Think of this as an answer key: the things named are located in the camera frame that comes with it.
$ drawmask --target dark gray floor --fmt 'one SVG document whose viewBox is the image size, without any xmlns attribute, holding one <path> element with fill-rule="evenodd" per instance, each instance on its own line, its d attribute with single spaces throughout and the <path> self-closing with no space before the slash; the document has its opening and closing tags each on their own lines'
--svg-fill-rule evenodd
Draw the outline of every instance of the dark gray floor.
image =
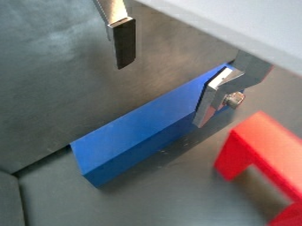
<svg viewBox="0 0 302 226">
<path fill-rule="evenodd" d="M 301 87 L 275 68 L 234 115 L 216 116 L 101 189 L 80 176 L 69 148 L 48 156 L 17 174 L 27 226 L 264 225 L 289 200 L 254 169 L 228 183 L 212 162 L 228 129 L 260 109 L 302 137 Z"/>
</svg>

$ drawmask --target blue block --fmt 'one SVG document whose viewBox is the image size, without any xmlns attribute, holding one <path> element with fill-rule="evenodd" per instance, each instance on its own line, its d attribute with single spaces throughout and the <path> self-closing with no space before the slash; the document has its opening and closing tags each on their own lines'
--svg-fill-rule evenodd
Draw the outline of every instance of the blue block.
<svg viewBox="0 0 302 226">
<path fill-rule="evenodd" d="M 196 127 L 196 103 L 219 65 L 71 143 L 81 175 L 97 187 Z"/>
</svg>

